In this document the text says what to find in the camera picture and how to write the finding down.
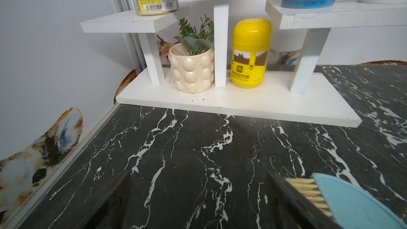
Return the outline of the yellow capsule container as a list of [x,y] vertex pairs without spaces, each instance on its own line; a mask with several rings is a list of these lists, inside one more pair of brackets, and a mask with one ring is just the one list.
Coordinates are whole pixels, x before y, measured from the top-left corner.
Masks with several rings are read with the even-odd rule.
[[234,28],[231,80],[245,89],[260,86],[264,80],[272,42],[272,24],[264,18],[240,21]]

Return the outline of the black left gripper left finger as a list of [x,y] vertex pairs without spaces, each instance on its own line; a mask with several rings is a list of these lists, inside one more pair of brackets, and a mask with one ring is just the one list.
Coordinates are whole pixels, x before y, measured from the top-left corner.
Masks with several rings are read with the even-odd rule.
[[131,176],[122,176],[76,224],[76,229],[120,229],[131,194]]

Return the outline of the white tiered wooden shelf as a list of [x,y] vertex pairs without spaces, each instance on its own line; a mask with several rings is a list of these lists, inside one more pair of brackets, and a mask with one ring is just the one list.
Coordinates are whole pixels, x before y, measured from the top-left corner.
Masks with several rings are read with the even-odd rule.
[[332,7],[300,10],[270,0],[266,12],[279,29],[307,30],[295,70],[268,72],[264,83],[254,89],[232,84],[226,69],[229,0],[214,0],[215,85],[196,95],[176,90],[172,73],[161,65],[155,40],[158,31],[189,14],[187,7],[149,17],[130,10],[84,21],[81,27],[85,33],[138,34],[147,69],[117,96],[121,104],[358,127],[361,118],[324,75],[315,72],[322,49],[331,28],[406,25],[406,4],[337,0]]

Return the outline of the light blue hand brush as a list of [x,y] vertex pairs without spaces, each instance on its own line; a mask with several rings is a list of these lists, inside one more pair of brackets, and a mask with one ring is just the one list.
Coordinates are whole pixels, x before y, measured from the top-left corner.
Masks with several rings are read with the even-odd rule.
[[407,225],[368,192],[340,178],[313,173],[286,178],[292,187],[343,229],[405,229]]

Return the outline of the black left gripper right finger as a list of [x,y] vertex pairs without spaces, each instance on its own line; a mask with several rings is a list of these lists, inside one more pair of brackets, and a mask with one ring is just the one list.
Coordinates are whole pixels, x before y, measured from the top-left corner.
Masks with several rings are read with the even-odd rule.
[[268,206],[274,229],[339,229],[278,173],[267,176]]

